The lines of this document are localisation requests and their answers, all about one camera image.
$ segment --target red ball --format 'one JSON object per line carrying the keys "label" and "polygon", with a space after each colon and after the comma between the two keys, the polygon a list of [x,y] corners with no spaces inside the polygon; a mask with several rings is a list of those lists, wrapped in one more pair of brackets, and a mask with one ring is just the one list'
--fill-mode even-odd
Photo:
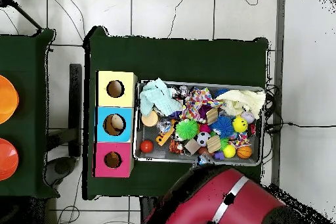
{"label": "red ball", "polygon": [[141,152],[151,152],[153,151],[153,143],[149,140],[143,140],[140,145]]}

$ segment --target colorful fabric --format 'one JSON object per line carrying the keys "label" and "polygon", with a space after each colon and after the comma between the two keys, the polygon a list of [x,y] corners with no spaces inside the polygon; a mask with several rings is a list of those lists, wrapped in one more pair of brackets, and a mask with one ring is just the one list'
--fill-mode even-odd
{"label": "colorful fabric", "polygon": [[181,119],[184,120],[188,118],[195,119],[196,121],[199,121],[201,119],[199,109],[202,105],[216,108],[220,107],[223,104],[223,101],[217,101],[211,97],[208,88],[204,88],[202,90],[194,88],[186,97],[185,102],[186,104],[183,106]]}

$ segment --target orange plate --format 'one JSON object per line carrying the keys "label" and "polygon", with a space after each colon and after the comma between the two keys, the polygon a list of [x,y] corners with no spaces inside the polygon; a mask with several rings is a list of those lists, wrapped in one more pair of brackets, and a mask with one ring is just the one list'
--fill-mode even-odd
{"label": "orange plate", "polygon": [[0,76],[0,123],[7,121],[18,107],[18,93],[12,83]]}
{"label": "orange plate", "polygon": [[7,140],[0,138],[0,181],[9,178],[18,167],[18,153]]}

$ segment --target green spiky ball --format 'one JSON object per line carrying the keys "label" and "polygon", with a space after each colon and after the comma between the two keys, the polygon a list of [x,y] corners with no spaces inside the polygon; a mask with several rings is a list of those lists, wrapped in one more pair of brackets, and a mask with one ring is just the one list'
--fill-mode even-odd
{"label": "green spiky ball", "polygon": [[183,120],[176,126],[176,132],[184,140],[191,140],[197,135],[198,123],[197,121]]}

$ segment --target green cloth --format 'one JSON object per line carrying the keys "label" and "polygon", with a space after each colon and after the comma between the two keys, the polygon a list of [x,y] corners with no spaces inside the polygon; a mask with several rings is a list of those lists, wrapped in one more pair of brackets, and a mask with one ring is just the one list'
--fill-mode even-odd
{"label": "green cloth", "polygon": [[0,181],[0,196],[49,198],[57,192],[43,182],[46,147],[45,61],[54,31],[43,30],[32,37],[0,35],[0,75],[16,88],[18,108],[0,124],[0,138],[18,151],[18,168]]}
{"label": "green cloth", "polygon": [[[150,39],[145,37],[108,37],[102,27],[87,36],[91,59],[85,63],[89,83],[89,148],[87,196],[164,195],[185,174],[191,164],[136,161],[130,178],[93,177],[93,136],[96,70],[134,72],[141,79],[265,86],[265,38],[256,41]],[[236,166],[259,182],[261,165]]]}

